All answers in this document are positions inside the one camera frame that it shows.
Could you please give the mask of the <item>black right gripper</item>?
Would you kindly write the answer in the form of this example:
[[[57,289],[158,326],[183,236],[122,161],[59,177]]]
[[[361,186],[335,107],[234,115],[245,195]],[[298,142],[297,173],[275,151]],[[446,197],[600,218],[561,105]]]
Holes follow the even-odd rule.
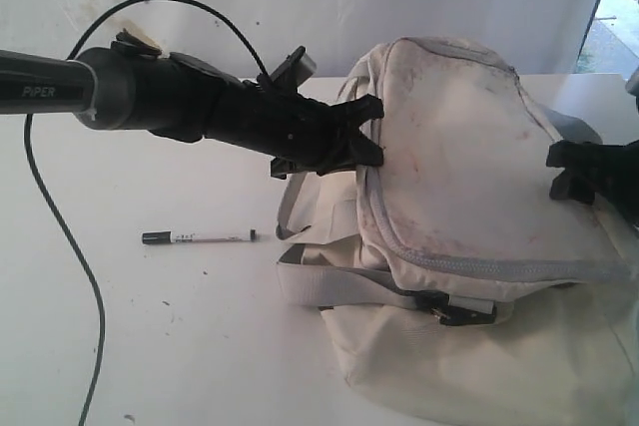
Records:
[[[637,226],[638,140],[627,144],[578,144],[562,140],[549,147],[545,165],[565,168],[575,160],[573,170],[579,179],[571,174],[559,174],[552,181],[550,198],[583,203],[584,182]]]

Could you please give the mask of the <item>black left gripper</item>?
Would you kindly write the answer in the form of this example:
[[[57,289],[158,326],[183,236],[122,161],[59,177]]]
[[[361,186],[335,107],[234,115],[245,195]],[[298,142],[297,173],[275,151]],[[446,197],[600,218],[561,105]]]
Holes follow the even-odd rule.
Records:
[[[270,155],[286,163],[272,175],[326,175],[354,166],[380,167],[382,148],[364,134],[347,139],[347,122],[382,119],[382,100],[364,95],[333,106],[299,94],[220,79],[202,83],[207,139]]]

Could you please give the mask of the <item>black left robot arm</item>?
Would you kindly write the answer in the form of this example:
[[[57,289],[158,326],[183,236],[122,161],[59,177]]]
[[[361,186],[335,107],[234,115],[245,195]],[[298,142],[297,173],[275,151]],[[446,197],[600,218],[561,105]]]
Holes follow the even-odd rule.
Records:
[[[71,113],[97,131],[212,139],[271,156],[277,179],[382,166],[382,148],[360,129],[383,117],[381,99],[366,94],[331,106],[300,95],[312,74],[303,47],[275,74],[241,81],[190,55],[161,58],[118,42],[70,61],[4,51],[1,112]]]

